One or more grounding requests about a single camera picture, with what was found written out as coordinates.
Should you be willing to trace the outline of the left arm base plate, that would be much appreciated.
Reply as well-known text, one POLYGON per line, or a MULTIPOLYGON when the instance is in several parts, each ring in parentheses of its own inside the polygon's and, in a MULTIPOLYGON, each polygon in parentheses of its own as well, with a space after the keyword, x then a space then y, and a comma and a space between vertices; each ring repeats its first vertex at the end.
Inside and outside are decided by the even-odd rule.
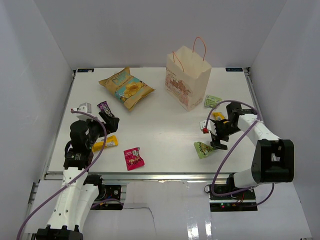
POLYGON ((98 196, 95 199, 96 202, 105 199, 121 199, 122 186, 116 184, 105 184, 103 178, 100 175, 93 174, 86 177, 85 184, 93 184, 98 187, 98 196))

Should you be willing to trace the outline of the brown potato chips bag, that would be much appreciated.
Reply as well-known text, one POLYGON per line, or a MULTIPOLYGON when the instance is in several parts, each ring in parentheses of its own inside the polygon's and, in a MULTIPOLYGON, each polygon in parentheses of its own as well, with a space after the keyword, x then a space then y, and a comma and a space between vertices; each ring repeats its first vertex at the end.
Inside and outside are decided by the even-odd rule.
POLYGON ((115 73, 109 78, 100 80, 98 83, 116 97, 129 111, 140 100, 155 91, 154 88, 131 75, 129 67, 125 67, 120 72, 115 73))

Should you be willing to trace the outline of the green triangular snack pack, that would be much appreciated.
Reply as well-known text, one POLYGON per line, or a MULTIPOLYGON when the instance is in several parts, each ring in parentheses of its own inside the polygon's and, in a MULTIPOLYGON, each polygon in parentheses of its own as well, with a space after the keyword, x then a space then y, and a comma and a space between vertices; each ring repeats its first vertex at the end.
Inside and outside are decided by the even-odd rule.
POLYGON ((215 149, 203 142, 197 141, 193 143, 199 159, 208 157, 215 149))

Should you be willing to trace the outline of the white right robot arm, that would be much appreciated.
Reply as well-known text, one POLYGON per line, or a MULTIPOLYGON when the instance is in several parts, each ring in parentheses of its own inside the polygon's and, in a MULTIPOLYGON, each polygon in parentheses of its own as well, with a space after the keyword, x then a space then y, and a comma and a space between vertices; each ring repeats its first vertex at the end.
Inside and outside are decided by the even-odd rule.
POLYGON ((219 175, 231 153, 245 137, 250 139, 255 151, 250 168, 229 175, 224 193, 216 192, 214 183, 211 184, 210 192, 216 197, 228 196, 236 200, 244 191, 259 185, 292 182, 295 167, 294 143, 272 133, 253 106, 238 100, 225 100, 224 103, 227 104, 227 119, 214 120, 208 116, 205 120, 203 130, 211 134, 212 145, 226 150, 227 146, 221 144, 221 141, 228 141, 229 136, 238 132, 243 134, 228 149, 215 174, 219 175))

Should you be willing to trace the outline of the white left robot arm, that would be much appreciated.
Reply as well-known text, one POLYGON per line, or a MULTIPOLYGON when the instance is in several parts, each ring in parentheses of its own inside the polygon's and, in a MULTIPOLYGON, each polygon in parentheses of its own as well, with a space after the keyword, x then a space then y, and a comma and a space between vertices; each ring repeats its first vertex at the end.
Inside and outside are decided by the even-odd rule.
POLYGON ((98 160, 93 146, 118 129, 119 118, 99 112, 102 120, 76 111, 84 119, 70 125, 70 141, 65 146, 61 189, 45 228, 37 230, 37 240, 82 240, 83 227, 95 200, 105 196, 106 187, 99 175, 89 175, 98 160))

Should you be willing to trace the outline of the cream paper gift bag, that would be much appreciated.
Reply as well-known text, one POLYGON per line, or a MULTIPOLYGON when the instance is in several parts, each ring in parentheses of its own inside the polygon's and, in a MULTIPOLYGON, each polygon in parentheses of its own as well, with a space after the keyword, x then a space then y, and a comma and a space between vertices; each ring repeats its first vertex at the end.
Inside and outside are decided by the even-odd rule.
POLYGON ((165 88, 188 112, 204 99, 212 66, 192 48, 180 47, 166 57, 165 88))

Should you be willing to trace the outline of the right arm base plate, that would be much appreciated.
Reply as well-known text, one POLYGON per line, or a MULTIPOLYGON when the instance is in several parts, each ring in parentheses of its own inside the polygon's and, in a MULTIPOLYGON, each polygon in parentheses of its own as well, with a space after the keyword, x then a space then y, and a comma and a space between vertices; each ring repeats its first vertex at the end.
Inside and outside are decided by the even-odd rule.
POLYGON ((211 192, 211 185, 204 187, 204 192, 209 196, 210 211, 214 212, 248 212, 257 211, 256 195, 254 190, 228 196, 215 196, 211 192))

